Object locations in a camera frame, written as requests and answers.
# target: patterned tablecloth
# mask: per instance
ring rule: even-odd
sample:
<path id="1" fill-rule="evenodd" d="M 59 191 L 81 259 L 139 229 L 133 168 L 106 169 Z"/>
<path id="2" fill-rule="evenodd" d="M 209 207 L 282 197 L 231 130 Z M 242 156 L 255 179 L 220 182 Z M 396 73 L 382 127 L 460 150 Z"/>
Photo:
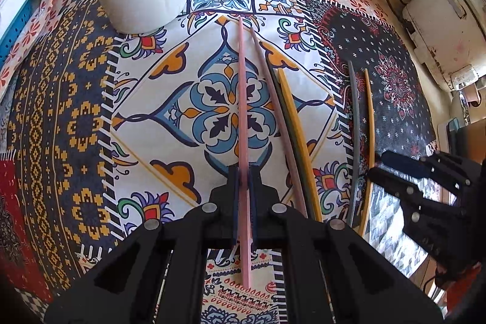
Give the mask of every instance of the patterned tablecloth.
<path id="1" fill-rule="evenodd" d="M 239 151 L 239 15 L 247 28 L 249 158 L 283 203 L 293 205 L 292 183 L 250 27 L 288 78 L 326 220 L 346 217 L 357 171 L 348 59 L 363 115 L 363 70 L 370 71 L 377 149 L 415 157 L 433 149 L 416 70 L 378 0 L 187 0 L 174 21 L 144 35 L 115 32 L 98 0 L 65 3 L 19 72 L 7 145 L 16 149 L 21 210 L 0 217 L 23 230 L 38 263 L 40 283 L 11 280 L 40 316 L 144 220 L 179 219 L 225 183 Z M 360 129 L 362 174 L 366 117 Z M 374 226 L 372 216 L 378 240 L 383 227 Z M 411 256 L 397 265 L 408 275 L 423 259 L 417 251 L 400 250 L 402 262 Z M 0 258 L 8 259 L 1 248 Z M 252 280 L 250 289 L 240 285 L 237 247 L 211 251 L 201 322 L 286 322 L 278 251 L 252 253 Z"/>

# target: wooden stick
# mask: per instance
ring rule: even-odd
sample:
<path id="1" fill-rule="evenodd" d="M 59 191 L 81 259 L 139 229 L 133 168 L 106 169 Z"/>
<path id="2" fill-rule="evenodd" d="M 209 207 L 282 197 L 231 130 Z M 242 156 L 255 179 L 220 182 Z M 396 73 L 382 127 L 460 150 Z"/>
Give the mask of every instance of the wooden stick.
<path id="1" fill-rule="evenodd" d="M 246 116 L 246 65 L 243 45 L 243 20 L 238 27 L 239 76 L 238 76 L 238 166 L 240 168 L 240 195 L 238 234 L 240 237 L 240 263 L 243 287 L 250 288 L 251 230 L 250 195 L 248 193 L 248 123 Z"/>
<path id="2" fill-rule="evenodd" d="M 312 208 L 314 211 L 314 218 L 317 221 L 322 222 L 321 205 L 319 204 L 319 195 L 317 193 L 317 186 L 315 185 L 314 172 L 312 170 L 312 163 L 310 162 L 309 150 L 307 149 L 307 142 L 305 140 L 302 124 L 300 123 L 299 115 L 297 114 L 296 104 L 293 101 L 292 92 L 290 91 L 289 83 L 285 77 L 283 69 L 279 69 L 279 80 L 282 88 L 283 97 L 285 98 L 285 104 L 290 114 L 290 120 L 292 121 L 293 129 L 297 136 L 298 148 L 300 155 L 305 164 L 305 176 L 306 181 L 312 192 Z"/>
<path id="3" fill-rule="evenodd" d="M 287 164 L 289 166 L 290 178 L 292 179 L 293 192 L 296 197 L 297 210 L 300 211 L 304 217 L 307 218 L 307 210 L 305 207 L 304 193 L 302 192 L 302 185 L 300 184 L 299 171 L 297 169 L 296 158 L 293 155 L 292 143 L 290 142 L 289 131 L 287 130 L 287 124 L 283 118 L 282 108 L 280 106 L 279 97 L 277 96 L 275 85 L 270 75 L 270 65 L 265 60 L 262 52 L 262 48 L 258 43 L 258 38 L 253 27 L 251 27 L 251 36 L 253 37 L 253 42 L 257 49 L 258 58 L 260 64 L 262 65 L 263 75 L 265 76 L 265 81 L 267 82 L 268 91 L 270 92 L 270 99 L 274 108 L 274 114 L 279 126 L 280 135 L 283 141 L 283 148 L 285 150 L 285 156 L 287 157 Z"/>
<path id="4" fill-rule="evenodd" d="M 368 125 L 369 125 L 369 163 L 368 168 L 375 166 L 375 112 L 373 110 L 373 97 L 371 97 L 371 84 L 369 82 L 368 69 L 364 70 L 366 80 L 366 96 L 368 97 Z M 365 236 L 366 224 L 369 219 L 369 209 L 371 205 L 371 181 L 366 182 L 366 192 L 364 195 L 364 209 L 361 215 L 360 235 Z"/>

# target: chopstick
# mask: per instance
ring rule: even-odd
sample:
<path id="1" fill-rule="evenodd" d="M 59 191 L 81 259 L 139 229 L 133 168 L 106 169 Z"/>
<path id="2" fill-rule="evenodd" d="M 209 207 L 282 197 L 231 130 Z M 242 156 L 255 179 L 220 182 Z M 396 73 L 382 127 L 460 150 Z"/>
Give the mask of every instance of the chopstick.
<path id="1" fill-rule="evenodd" d="M 270 92 L 270 99 L 274 108 L 274 114 L 276 117 L 277 125 L 279 126 L 280 135 L 283 141 L 283 148 L 285 150 L 285 156 L 287 157 L 287 164 L 289 166 L 290 178 L 292 179 L 294 196 L 296 198 L 297 210 L 300 211 L 304 217 L 307 217 L 307 210 L 305 207 L 304 193 L 302 191 L 302 185 L 300 183 L 299 172 L 297 169 L 297 163 L 292 150 L 292 143 L 290 142 L 289 131 L 287 130 L 287 124 L 283 116 L 282 108 L 280 106 L 279 97 L 277 95 L 275 85 L 270 74 L 271 66 L 265 60 L 262 52 L 262 48 L 258 43 L 258 38 L 253 27 L 251 27 L 251 36 L 253 37 L 253 42 L 255 43 L 255 48 L 257 51 L 260 64 L 262 65 L 263 75 L 267 82 L 268 91 Z"/>
<path id="2" fill-rule="evenodd" d="M 353 176 L 351 178 L 351 191 L 349 194 L 349 207 L 347 210 L 346 223 L 352 227 L 354 213 L 356 211 L 356 195 L 358 192 L 358 181 L 360 176 L 360 106 L 358 101 L 358 87 L 354 74 L 353 63 L 347 61 L 349 71 L 349 84 L 351 86 L 353 105 Z"/>
<path id="3" fill-rule="evenodd" d="M 364 70 L 364 79 L 366 80 L 366 96 L 368 100 L 368 125 L 369 125 L 369 162 L 368 169 L 375 166 L 375 112 L 373 110 L 373 97 L 371 97 L 371 84 L 369 82 L 368 69 Z M 365 236 L 366 224 L 369 219 L 369 209 L 371 205 L 371 181 L 366 181 L 366 192 L 364 195 L 364 209 L 361 215 L 361 224 L 359 234 Z"/>
<path id="4" fill-rule="evenodd" d="M 251 230 L 250 195 L 248 193 L 248 123 L 246 115 L 246 65 L 243 46 L 243 20 L 239 19 L 239 77 L 238 77 L 238 166 L 240 170 L 240 195 L 238 210 L 238 234 L 240 237 L 240 265 L 243 287 L 250 288 Z"/>
<path id="5" fill-rule="evenodd" d="M 308 185 L 308 191 L 311 192 L 311 204 L 314 212 L 314 219 L 322 222 L 322 212 L 319 203 L 319 195 L 317 193 L 317 186 L 314 181 L 314 173 L 312 169 L 312 163 L 310 162 L 309 150 L 307 149 L 307 142 L 305 141 L 304 131 L 302 124 L 297 113 L 296 104 L 293 101 L 292 92 L 290 91 L 289 83 L 285 77 L 285 73 L 282 69 L 278 71 L 280 87 L 282 88 L 283 97 L 285 99 L 285 105 L 289 111 L 291 124 L 297 137 L 297 146 L 302 157 L 302 161 L 305 167 L 305 180 Z"/>

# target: mauve chopstick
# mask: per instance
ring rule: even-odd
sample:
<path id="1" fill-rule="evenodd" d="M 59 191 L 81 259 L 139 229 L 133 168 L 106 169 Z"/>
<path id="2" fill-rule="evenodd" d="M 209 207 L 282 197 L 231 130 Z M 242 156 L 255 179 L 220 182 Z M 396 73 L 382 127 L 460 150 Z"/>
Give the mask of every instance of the mauve chopstick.
<path id="1" fill-rule="evenodd" d="M 253 27 L 251 28 L 251 36 L 255 43 L 257 55 L 262 66 L 263 75 L 267 82 L 268 91 L 270 92 L 270 99 L 274 108 L 274 114 L 276 117 L 277 125 L 279 126 L 280 135 L 283 140 L 283 148 L 285 150 L 285 156 L 287 157 L 287 164 L 289 166 L 290 178 L 292 179 L 293 192 L 296 198 L 297 210 L 300 211 L 305 217 L 307 217 L 307 210 L 305 207 L 304 193 L 302 191 L 302 185 L 300 184 L 300 177 L 297 168 L 297 163 L 292 150 L 292 143 L 290 142 L 289 131 L 287 130 L 287 124 L 283 117 L 282 108 L 280 106 L 279 97 L 275 90 L 275 85 L 270 75 L 270 65 L 265 60 L 262 52 L 262 48 L 258 43 L 258 38 Z"/>
<path id="2" fill-rule="evenodd" d="M 238 166 L 240 170 L 240 196 L 238 234 L 240 237 L 240 265 L 243 287 L 250 288 L 251 231 L 250 195 L 248 193 L 248 123 L 246 115 L 246 65 L 243 45 L 243 20 L 239 20 L 239 76 L 238 76 Z"/>

